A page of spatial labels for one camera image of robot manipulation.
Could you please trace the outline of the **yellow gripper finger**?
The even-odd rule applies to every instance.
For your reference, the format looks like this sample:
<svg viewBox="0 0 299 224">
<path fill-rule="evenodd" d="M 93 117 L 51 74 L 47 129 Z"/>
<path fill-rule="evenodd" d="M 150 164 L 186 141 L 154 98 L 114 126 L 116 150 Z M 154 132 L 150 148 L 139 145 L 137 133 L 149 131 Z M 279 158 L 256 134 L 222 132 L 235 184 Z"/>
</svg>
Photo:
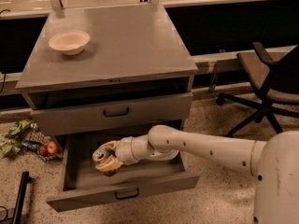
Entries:
<svg viewBox="0 0 299 224">
<path fill-rule="evenodd" d="M 118 146 L 119 141 L 113 140 L 104 143 L 101 145 L 98 149 L 96 149 L 95 153 L 97 155 L 103 154 L 103 155 L 108 155 L 111 153 L 114 153 L 116 151 L 116 147 Z"/>
<path fill-rule="evenodd" d="M 108 156 L 102 159 L 96 159 L 95 161 L 95 168 L 100 172 L 110 172 L 119 169 L 123 162 L 120 161 L 115 156 Z"/>
</svg>

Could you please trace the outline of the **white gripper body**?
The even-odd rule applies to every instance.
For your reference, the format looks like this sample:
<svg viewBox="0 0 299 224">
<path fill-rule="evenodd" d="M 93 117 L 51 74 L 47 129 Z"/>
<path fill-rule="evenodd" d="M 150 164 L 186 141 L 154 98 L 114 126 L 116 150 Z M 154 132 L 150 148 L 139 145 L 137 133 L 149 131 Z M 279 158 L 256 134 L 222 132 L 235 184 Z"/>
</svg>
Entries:
<svg viewBox="0 0 299 224">
<path fill-rule="evenodd" d="M 131 165 L 138 162 L 132 151 L 133 137 L 125 137 L 117 142 L 115 147 L 115 155 L 118 160 L 125 165 Z"/>
</svg>

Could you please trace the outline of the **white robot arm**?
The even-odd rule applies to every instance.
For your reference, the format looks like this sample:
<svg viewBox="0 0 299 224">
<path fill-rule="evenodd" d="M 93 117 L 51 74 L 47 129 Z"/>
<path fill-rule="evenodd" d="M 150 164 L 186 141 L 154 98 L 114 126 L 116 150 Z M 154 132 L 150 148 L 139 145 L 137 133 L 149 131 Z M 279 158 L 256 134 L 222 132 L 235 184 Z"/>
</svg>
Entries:
<svg viewBox="0 0 299 224">
<path fill-rule="evenodd" d="M 252 224 L 299 224 L 299 132 L 267 141 L 187 133 L 155 125 L 145 135 L 104 143 L 93 153 L 95 168 L 114 172 L 139 161 L 166 161 L 180 151 L 257 179 Z"/>
</svg>

